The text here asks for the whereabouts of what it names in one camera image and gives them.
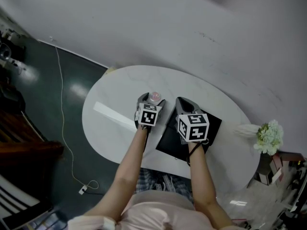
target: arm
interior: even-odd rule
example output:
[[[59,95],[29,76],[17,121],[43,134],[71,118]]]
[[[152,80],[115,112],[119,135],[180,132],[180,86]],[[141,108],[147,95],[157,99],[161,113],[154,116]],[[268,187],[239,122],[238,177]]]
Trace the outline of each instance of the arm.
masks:
[[[196,143],[189,143],[189,151]],[[205,153],[199,146],[190,156],[191,182],[195,209],[205,214],[215,229],[233,225],[216,201],[215,187],[208,170]]]
[[[147,129],[142,129],[139,125],[132,143],[117,169],[111,187],[99,203],[85,213],[86,216],[105,216],[115,221],[120,220],[120,215],[133,195],[138,181],[146,135]]]

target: table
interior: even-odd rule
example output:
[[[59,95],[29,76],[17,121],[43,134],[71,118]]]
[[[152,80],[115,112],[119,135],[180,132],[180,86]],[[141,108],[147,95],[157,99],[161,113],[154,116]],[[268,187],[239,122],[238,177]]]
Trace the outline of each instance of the table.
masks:
[[[181,71],[155,67],[130,66],[113,71],[95,83],[83,106],[82,123],[85,136],[96,152],[120,163],[134,136],[134,131],[120,126],[94,105],[100,102],[133,120],[136,102],[146,92],[158,92],[166,105],[156,127],[149,135],[142,167],[190,178],[186,162],[156,150],[177,97],[186,97],[201,109],[222,119],[215,141],[206,157],[218,192],[242,189],[254,175],[260,154],[252,141],[233,134],[240,124],[250,124],[243,111],[223,92],[197,77]]]

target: pink shirt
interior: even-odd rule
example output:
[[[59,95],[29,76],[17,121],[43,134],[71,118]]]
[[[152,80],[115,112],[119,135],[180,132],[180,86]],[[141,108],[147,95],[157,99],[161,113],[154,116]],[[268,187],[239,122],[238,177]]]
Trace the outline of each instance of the pink shirt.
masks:
[[[103,216],[80,216],[68,222],[69,230],[214,230],[209,219],[195,211],[184,196],[149,190],[134,195],[116,223]],[[223,230],[241,230],[236,226]]]

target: green floor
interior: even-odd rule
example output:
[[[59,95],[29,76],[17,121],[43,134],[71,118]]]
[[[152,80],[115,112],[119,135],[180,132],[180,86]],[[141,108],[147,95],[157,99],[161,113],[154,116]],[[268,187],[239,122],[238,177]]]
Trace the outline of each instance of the green floor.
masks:
[[[48,140],[62,142],[61,80],[56,50],[33,39],[26,39],[25,47],[26,70],[20,72],[15,69],[12,83],[22,93],[26,113],[34,125]],[[64,78],[64,134],[74,152],[74,173],[84,183],[97,180],[100,188],[92,192],[104,194],[118,165],[92,149],[84,135],[81,117],[86,94],[106,69],[62,50],[59,50],[59,57]],[[50,189],[47,196],[66,219],[84,213],[101,198],[100,195],[78,193],[82,185],[71,176],[71,155],[67,149],[46,180]]]

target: gray wall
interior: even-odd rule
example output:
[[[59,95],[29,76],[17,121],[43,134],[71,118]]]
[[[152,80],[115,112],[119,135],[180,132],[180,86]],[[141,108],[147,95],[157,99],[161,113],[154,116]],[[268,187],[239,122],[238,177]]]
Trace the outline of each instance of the gray wall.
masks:
[[[107,66],[180,69],[307,156],[307,0],[0,0],[34,38]]]

